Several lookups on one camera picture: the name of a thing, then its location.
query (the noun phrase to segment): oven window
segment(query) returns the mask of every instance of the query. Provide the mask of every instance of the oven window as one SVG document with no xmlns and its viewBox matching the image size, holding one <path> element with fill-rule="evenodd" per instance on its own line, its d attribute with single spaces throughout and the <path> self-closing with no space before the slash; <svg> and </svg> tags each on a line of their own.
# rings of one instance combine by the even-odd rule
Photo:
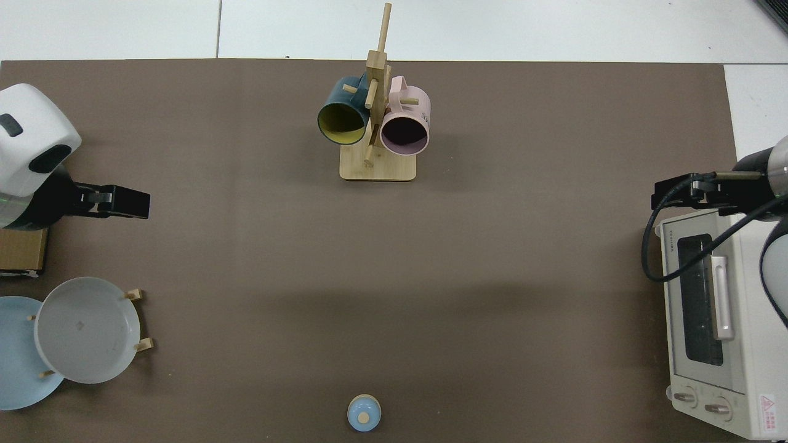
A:
<svg viewBox="0 0 788 443">
<path fill-rule="evenodd" d="M 683 266 L 712 242 L 712 236 L 703 234 L 680 239 L 678 264 Z M 684 311 L 684 347 L 687 358 L 715 366 L 723 365 L 723 343 L 715 340 L 712 328 L 712 275 L 706 257 L 679 277 L 682 287 Z"/>
</svg>

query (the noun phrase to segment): warning label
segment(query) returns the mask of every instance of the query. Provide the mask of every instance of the warning label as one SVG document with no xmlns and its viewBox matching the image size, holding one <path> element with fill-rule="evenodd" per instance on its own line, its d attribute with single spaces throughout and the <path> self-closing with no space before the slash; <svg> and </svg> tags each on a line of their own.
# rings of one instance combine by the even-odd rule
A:
<svg viewBox="0 0 788 443">
<path fill-rule="evenodd" d="M 760 430 L 777 432 L 777 400 L 773 395 L 760 395 Z"/>
</svg>

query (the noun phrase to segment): oven knob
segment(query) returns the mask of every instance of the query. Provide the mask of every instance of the oven knob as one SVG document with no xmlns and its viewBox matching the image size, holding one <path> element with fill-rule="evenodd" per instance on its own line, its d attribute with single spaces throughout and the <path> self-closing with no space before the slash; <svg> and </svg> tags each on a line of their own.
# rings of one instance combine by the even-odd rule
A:
<svg viewBox="0 0 788 443">
<path fill-rule="evenodd" d="M 687 403 L 690 408 L 696 408 L 697 396 L 695 395 L 695 389 L 692 389 L 689 386 L 683 386 L 682 390 L 685 392 L 674 393 L 673 398 L 683 403 Z"/>
<path fill-rule="evenodd" d="M 715 403 L 707 404 L 705 406 L 706 411 L 711 412 L 712 414 L 720 415 L 722 418 L 725 419 L 726 422 L 729 422 L 734 416 L 733 412 L 730 409 L 730 403 L 728 400 L 725 400 L 723 397 L 718 396 L 714 399 Z"/>
</svg>

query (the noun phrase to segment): blue lid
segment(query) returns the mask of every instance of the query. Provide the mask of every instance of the blue lid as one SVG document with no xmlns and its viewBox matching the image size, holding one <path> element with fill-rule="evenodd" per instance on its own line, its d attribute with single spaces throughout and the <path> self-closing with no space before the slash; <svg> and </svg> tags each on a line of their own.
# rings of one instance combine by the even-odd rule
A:
<svg viewBox="0 0 788 443">
<path fill-rule="evenodd" d="M 371 395 L 357 396 L 348 406 L 348 422 L 359 432 L 375 429 L 381 422 L 381 405 Z"/>
<path fill-rule="evenodd" d="M 60 374 L 39 378 L 50 368 L 35 348 L 35 322 L 28 316 L 40 307 L 41 302 L 27 297 L 0 297 L 0 411 L 38 403 L 63 381 Z"/>
</svg>

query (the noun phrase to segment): mug handle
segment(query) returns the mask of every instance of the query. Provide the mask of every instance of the mug handle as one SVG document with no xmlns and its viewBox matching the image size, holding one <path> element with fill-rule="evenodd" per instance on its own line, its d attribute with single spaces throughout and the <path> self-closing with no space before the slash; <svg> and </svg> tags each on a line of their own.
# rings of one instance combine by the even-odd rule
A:
<svg viewBox="0 0 788 443">
<path fill-rule="evenodd" d="M 392 112 L 402 112 L 401 94 L 407 90 L 407 83 L 405 83 L 404 76 L 396 76 L 392 78 L 392 89 L 388 92 L 388 104 L 392 108 Z"/>
</svg>

